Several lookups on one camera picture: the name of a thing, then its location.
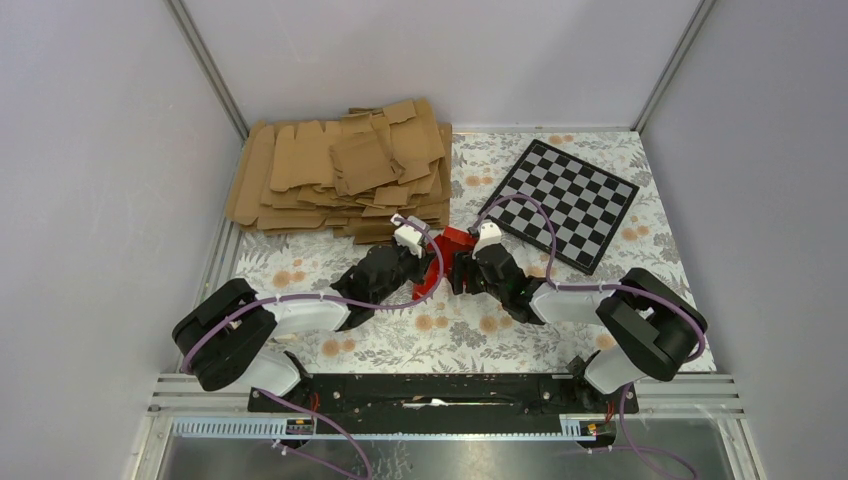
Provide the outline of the stack of brown cardboard blanks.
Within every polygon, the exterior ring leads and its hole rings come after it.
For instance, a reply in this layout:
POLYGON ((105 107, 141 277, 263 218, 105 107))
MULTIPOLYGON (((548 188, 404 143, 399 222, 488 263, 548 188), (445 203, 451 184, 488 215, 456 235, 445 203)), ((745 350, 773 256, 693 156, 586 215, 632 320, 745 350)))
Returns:
POLYGON ((390 219, 449 222, 451 124, 424 97, 351 108, 336 120, 256 122, 225 207, 244 231, 266 235, 330 230, 381 243, 390 219))

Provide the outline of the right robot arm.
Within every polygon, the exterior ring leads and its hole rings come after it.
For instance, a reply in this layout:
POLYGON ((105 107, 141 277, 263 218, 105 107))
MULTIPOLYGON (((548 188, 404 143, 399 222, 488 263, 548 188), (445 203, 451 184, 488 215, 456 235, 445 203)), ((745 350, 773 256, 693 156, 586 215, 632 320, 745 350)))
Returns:
POLYGON ((603 326, 614 346, 579 364, 575 402, 597 412, 621 387, 644 377, 672 380, 706 348, 703 316, 644 268, 617 283, 563 284, 526 274, 501 244, 455 254, 450 284, 455 294, 486 293, 515 321, 557 321, 603 326))

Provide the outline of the red paper box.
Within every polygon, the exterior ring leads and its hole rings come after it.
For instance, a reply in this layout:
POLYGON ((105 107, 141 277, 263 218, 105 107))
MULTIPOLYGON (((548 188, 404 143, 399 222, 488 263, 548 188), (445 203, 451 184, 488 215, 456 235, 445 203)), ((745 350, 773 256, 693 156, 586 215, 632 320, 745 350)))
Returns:
MULTIPOLYGON (((477 242, 476 238, 465 230, 446 227, 434 238, 436 246, 442 255, 442 277, 451 279, 455 255, 470 253, 477 242)), ((422 284, 414 284, 412 299, 419 300, 429 294, 439 280, 439 260, 435 256, 423 277, 422 284)))

